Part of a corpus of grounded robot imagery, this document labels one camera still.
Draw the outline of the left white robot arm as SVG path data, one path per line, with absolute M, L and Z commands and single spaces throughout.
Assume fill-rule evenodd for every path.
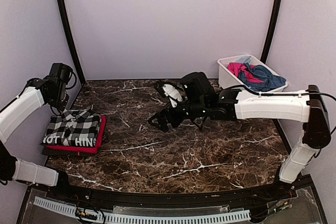
M 17 158 L 9 153 L 5 144 L 16 129 L 35 111 L 48 104 L 63 110 L 68 102 L 66 92 L 69 77 L 46 76 L 27 81 L 21 93 L 1 110 L 1 184 L 9 181 L 26 182 L 53 187 L 63 201 L 74 197 L 74 189 L 61 179 L 61 172 Z

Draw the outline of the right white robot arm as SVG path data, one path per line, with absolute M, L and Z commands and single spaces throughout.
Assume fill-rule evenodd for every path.
M 279 169 L 278 180 L 268 188 L 273 200 L 280 199 L 288 191 L 299 173 L 311 159 L 331 142 L 333 130 L 323 101 L 324 93 L 317 86 L 295 92 L 254 92 L 236 86 L 221 92 L 213 90 L 187 93 L 182 101 L 170 97 L 171 102 L 149 118 L 148 123 L 167 132 L 184 120 L 204 118 L 219 121 L 246 119 L 282 119 L 301 122 L 303 130 L 298 143 Z

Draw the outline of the black white plaid shirt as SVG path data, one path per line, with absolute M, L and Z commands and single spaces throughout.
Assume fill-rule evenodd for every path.
M 50 118 L 42 145 L 95 147 L 102 123 L 100 114 L 91 109 L 64 110 Z

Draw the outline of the blue garment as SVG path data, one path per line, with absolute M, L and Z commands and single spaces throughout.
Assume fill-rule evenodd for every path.
M 286 84 L 286 79 L 274 75 L 262 65 L 244 63 L 239 67 L 238 79 L 253 91 L 268 92 Z

